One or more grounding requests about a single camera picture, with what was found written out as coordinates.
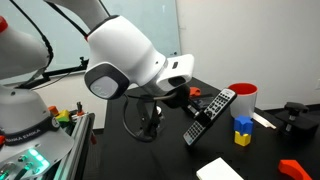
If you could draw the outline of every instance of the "white wall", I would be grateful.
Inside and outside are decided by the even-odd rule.
[[[320,1],[177,0],[183,53],[196,58],[194,76],[217,88],[249,81],[257,107],[287,101],[319,104]],[[103,128],[107,102],[93,96],[82,75],[38,90],[47,105],[74,109],[81,101]]]

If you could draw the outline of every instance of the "cup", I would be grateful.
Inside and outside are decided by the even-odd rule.
[[[230,105],[230,113],[233,118],[240,115],[253,117],[256,105],[258,88],[250,83],[236,83],[229,89],[237,93],[237,98]]]

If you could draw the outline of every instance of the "red block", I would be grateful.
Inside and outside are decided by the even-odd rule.
[[[280,160],[278,169],[295,180],[312,180],[296,160]]]

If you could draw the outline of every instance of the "blue block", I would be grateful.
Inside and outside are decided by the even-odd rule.
[[[244,134],[252,134],[253,122],[248,116],[238,116],[234,120],[233,130],[238,131],[241,136]]]

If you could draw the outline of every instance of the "toy block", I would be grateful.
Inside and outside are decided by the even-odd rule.
[[[59,112],[59,115],[56,116],[57,121],[59,122],[69,122],[69,111],[68,110],[62,110]]]
[[[280,160],[278,169],[281,173],[287,174],[294,180],[312,180],[296,160]]]
[[[238,131],[241,136],[244,134],[252,134],[253,122],[248,116],[238,116],[234,120],[233,130]]]
[[[246,146],[250,143],[251,141],[251,135],[250,134],[244,134],[241,136],[240,132],[235,131],[234,133],[234,142],[236,144],[239,144],[241,146]]]

